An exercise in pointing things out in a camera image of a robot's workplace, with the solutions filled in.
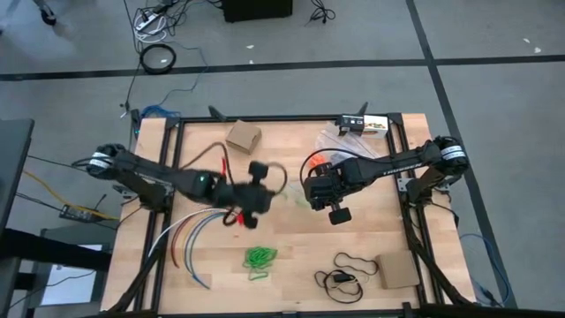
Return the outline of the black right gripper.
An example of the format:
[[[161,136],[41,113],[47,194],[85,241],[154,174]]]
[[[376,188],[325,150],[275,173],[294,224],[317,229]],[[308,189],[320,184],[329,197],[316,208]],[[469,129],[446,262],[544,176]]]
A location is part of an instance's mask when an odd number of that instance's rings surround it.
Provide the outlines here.
[[[304,181],[305,198],[313,210],[330,207],[331,224],[347,223],[352,219],[350,209],[342,207],[343,178],[339,165],[317,165],[311,168]]]

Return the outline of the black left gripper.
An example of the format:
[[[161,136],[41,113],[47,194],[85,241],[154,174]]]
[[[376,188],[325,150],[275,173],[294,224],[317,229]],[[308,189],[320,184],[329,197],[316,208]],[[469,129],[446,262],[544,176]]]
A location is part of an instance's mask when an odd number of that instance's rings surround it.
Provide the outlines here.
[[[258,219],[251,212],[267,213],[270,210],[274,192],[260,184],[260,181],[267,177],[267,164],[251,161],[248,173],[252,176],[252,183],[236,183],[218,187],[218,206],[241,208],[244,210],[242,212],[244,226],[247,229],[256,229]]]

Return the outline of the clear plastic zip bag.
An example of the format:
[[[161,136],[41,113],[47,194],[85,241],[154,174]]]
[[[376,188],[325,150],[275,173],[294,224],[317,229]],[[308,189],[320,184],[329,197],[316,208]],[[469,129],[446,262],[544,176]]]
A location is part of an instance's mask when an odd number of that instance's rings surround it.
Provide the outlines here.
[[[305,198],[304,188],[298,180],[288,181],[282,192],[282,196],[286,201],[292,202],[301,208],[311,208],[310,203]]]
[[[338,127],[330,122],[327,122],[321,129],[314,143],[314,148],[316,150],[329,148],[329,150],[334,150],[335,152],[343,152],[345,150],[370,158],[380,157],[374,148],[361,137],[352,133],[339,136]]]
[[[323,150],[318,149],[314,151],[307,159],[306,159],[306,166],[309,169],[313,169],[314,167],[324,164],[324,163],[333,163],[335,155],[334,150]]]

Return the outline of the green rubber band pile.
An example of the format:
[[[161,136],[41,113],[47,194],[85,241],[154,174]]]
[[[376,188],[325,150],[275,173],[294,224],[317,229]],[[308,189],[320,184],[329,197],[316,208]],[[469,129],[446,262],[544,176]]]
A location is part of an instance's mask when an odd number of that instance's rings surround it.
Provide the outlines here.
[[[285,200],[282,193],[279,193],[277,197]],[[267,278],[269,276],[268,269],[273,265],[277,255],[278,250],[272,247],[255,246],[248,248],[245,251],[245,259],[242,263],[244,268],[249,269],[247,279],[256,281]]]

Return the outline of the small brown cardboard box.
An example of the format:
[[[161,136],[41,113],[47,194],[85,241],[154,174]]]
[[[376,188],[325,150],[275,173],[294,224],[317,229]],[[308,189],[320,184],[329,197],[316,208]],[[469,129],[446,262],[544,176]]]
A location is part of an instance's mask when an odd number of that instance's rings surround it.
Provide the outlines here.
[[[244,154],[250,155],[262,137],[261,129],[251,123],[238,120],[226,136],[226,144]]]

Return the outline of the flat brown cardboard box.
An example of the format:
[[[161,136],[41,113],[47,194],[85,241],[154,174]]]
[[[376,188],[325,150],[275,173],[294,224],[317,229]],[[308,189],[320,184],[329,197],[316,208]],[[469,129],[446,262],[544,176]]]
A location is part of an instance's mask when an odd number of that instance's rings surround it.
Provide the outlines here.
[[[413,287],[420,283],[416,264],[410,251],[380,254],[375,260],[379,266],[383,289]]]

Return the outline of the black labelled box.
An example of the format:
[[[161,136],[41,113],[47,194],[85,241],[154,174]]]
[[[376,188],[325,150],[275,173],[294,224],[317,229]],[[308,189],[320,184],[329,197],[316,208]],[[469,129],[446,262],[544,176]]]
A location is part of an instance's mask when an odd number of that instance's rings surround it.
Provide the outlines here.
[[[365,129],[365,118],[363,115],[342,114],[335,121],[335,125],[338,127],[339,136],[344,136],[347,133],[361,136]]]

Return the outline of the small black floor device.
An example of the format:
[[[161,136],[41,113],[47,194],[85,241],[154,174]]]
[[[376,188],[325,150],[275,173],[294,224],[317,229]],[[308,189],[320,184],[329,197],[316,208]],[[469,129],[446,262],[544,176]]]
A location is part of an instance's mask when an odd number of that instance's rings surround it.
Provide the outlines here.
[[[63,205],[58,216],[63,219],[81,223],[93,223],[96,221],[95,216],[91,212],[76,209],[70,205]]]

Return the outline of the black computer case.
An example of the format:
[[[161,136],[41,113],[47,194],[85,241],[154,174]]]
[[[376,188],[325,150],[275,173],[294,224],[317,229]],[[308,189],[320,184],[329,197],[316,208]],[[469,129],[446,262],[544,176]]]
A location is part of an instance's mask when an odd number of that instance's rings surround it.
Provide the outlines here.
[[[293,0],[221,0],[226,22],[287,18],[293,12]]]

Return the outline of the white power strip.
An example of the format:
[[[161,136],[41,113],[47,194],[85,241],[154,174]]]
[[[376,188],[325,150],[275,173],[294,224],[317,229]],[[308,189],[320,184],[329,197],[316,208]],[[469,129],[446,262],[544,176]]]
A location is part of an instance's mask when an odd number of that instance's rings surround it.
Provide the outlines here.
[[[137,32],[143,32],[150,26],[156,27],[157,30],[163,28],[166,24],[166,19],[159,13],[151,13],[148,11],[143,11],[138,14],[133,22],[133,27]]]

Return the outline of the black side desk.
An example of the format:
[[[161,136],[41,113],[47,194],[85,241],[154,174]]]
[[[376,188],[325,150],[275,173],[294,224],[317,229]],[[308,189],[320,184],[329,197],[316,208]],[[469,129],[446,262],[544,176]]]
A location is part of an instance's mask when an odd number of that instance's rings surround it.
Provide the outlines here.
[[[0,318],[7,318],[23,260],[109,270],[111,253],[70,245],[6,226],[31,144],[32,119],[0,119]]]

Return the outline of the black aluminium rig frame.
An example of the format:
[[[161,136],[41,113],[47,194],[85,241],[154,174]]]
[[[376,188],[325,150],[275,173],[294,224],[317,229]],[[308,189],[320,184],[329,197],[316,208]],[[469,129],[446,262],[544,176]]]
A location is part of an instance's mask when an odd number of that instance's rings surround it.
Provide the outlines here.
[[[229,150],[230,167],[236,181],[247,180],[251,160],[277,161],[285,165],[289,181],[298,180],[304,159],[314,150],[319,131],[335,116],[243,117],[241,120],[257,125],[262,131],[259,145],[252,155]],[[167,164],[188,163],[214,141],[225,139],[232,123],[217,123],[211,117],[188,118],[184,123],[179,159],[173,159],[173,142],[178,130],[172,129],[167,150]],[[161,263],[161,289],[154,292],[158,264],[155,264],[145,284],[142,309],[151,309],[153,296],[159,296],[158,314],[161,318],[225,316],[242,317],[329,317],[331,314],[352,317],[354,314],[384,316],[398,314],[402,303],[412,309],[419,307],[420,296],[435,301],[434,287],[426,265],[420,261],[422,282],[415,287],[385,290],[380,275],[364,284],[364,297],[355,304],[339,304],[314,282],[313,273],[330,269],[336,253],[344,251],[353,256],[373,259],[378,254],[406,250],[407,240],[401,218],[401,205],[394,177],[384,177],[360,193],[352,194],[341,204],[349,207],[352,221],[333,226],[328,211],[301,208],[281,197],[273,200],[271,209],[257,216],[255,230],[235,224],[224,227],[220,220],[211,221],[195,243],[193,263],[197,274],[210,286],[200,286],[186,271],[181,260],[186,225],[177,240],[176,257],[179,268],[170,256],[173,234],[168,236],[166,256]],[[424,210],[428,237],[434,260],[457,290],[469,301],[475,301],[469,270],[456,231],[453,216],[445,209],[431,206]],[[102,296],[102,310],[110,309],[124,294],[139,271],[141,253],[145,246],[149,213],[141,210],[120,225]],[[279,253],[269,276],[256,281],[247,279],[248,269],[242,267],[245,249],[271,246]]]

